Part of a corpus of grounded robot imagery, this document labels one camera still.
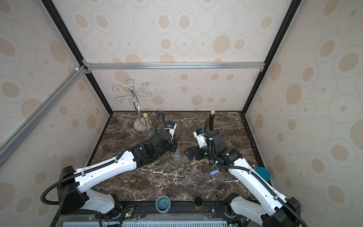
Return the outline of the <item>clear bottle black cap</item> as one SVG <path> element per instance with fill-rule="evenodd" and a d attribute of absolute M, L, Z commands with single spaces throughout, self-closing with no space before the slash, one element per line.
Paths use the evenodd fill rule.
<path fill-rule="evenodd" d="M 172 153 L 171 157 L 174 163 L 180 163 L 182 161 L 182 153 L 179 147 L 176 149 L 176 152 Z"/>

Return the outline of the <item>blue peeled label strip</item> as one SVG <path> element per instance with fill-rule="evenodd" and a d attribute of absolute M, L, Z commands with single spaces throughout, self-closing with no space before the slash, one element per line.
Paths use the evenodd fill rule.
<path fill-rule="evenodd" d="M 209 172 L 209 176 L 214 176 L 214 175 L 218 174 L 219 172 L 220 172 L 219 169 L 213 170 L 213 171 Z"/>

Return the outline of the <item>dark green wine bottle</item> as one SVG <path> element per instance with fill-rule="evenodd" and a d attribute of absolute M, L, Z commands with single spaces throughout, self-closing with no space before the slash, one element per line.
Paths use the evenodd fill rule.
<path fill-rule="evenodd" d="M 211 110 L 209 115 L 209 131 L 214 129 L 214 118 L 215 118 L 215 110 Z"/>

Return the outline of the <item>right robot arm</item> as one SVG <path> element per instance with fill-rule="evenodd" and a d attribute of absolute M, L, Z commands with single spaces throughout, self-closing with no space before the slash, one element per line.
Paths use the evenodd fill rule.
<path fill-rule="evenodd" d="M 262 227 L 305 227 L 301 205 L 294 197 L 287 198 L 261 177 L 234 147 L 226 147 L 221 135 L 212 128 L 213 119 L 193 135 L 198 145 L 185 150 L 190 161 L 208 159 L 219 169 L 226 169 L 257 199 L 257 203 L 232 194 L 225 199 L 227 216 L 241 215 Z"/>

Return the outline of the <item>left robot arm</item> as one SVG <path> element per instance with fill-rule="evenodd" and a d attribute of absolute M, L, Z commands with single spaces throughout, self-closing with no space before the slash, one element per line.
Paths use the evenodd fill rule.
<path fill-rule="evenodd" d="M 78 210 L 120 214 L 121 206 L 116 196 L 96 192 L 92 187 L 121 173 L 151 164 L 167 151 L 176 152 L 177 124 L 174 121 L 163 121 L 163 124 L 162 131 L 154 130 L 149 140 L 122 151 L 116 157 L 84 168 L 65 167 L 59 180 L 42 193 L 41 202 L 58 205 L 61 214 Z"/>

